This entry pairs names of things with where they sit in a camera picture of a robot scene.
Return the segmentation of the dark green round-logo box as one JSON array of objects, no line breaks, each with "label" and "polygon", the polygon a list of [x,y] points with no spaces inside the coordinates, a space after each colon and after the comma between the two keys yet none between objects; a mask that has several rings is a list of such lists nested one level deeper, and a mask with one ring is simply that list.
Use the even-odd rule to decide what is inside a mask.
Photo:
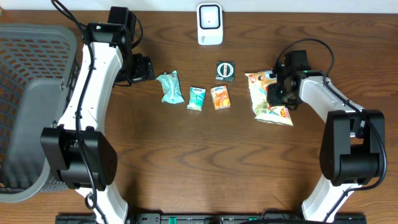
[{"label": "dark green round-logo box", "polygon": [[235,77],[234,62],[217,62],[215,79],[219,81],[233,82]]}]

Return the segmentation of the teal wrapper pack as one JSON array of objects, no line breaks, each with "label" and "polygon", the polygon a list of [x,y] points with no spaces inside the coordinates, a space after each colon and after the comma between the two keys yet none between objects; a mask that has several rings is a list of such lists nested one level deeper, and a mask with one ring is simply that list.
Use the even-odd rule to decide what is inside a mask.
[{"label": "teal wrapper pack", "polygon": [[156,78],[162,85],[164,96],[163,103],[178,104],[185,100],[180,89],[180,82],[178,79],[178,72],[174,70],[172,73],[164,73]]}]

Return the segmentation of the yellow snack bag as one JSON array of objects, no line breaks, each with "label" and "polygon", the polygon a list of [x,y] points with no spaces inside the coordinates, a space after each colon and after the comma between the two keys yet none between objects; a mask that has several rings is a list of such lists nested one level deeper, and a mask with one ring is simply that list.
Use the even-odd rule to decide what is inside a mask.
[{"label": "yellow snack bag", "polygon": [[252,110],[255,120],[271,124],[293,126],[290,113],[285,106],[271,106],[267,97],[268,88],[277,83],[277,78],[271,70],[245,73],[251,95]]}]

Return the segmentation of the orange tissue pack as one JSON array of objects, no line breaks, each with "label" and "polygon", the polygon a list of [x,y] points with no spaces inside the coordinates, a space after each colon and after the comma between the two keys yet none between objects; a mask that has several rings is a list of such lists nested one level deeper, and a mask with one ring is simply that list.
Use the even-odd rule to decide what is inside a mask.
[{"label": "orange tissue pack", "polygon": [[213,87],[210,92],[215,110],[225,109],[231,106],[226,85]]}]

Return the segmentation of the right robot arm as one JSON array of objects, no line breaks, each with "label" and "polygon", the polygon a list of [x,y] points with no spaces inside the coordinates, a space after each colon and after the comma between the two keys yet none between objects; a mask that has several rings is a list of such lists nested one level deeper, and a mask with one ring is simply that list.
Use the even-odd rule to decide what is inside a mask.
[{"label": "right robot arm", "polygon": [[340,92],[328,72],[313,70],[304,50],[283,50],[271,76],[271,105],[309,105],[325,122],[320,148],[322,176],[301,204],[304,220],[331,223],[337,211],[356,191],[378,187],[386,176],[384,115],[366,110]]}]

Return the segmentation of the teal tissue pack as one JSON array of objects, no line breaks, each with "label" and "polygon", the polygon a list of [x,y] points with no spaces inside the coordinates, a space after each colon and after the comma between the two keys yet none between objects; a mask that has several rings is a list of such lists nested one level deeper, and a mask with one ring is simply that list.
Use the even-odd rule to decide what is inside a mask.
[{"label": "teal tissue pack", "polygon": [[190,99],[187,105],[188,110],[202,111],[206,90],[204,88],[191,87]]}]

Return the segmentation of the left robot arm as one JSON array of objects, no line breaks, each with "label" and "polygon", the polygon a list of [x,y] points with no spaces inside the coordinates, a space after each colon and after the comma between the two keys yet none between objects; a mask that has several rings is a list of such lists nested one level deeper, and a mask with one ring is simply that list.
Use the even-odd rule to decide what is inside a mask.
[{"label": "left robot arm", "polygon": [[40,143],[51,174],[84,197],[95,223],[125,223],[129,205],[114,181],[118,156],[104,123],[114,86],[155,77],[151,59],[132,52],[140,43],[134,31],[141,22],[128,8],[113,6],[107,22],[83,27],[59,1],[53,5],[79,28],[83,61],[70,102],[56,127],[43,129]]}]

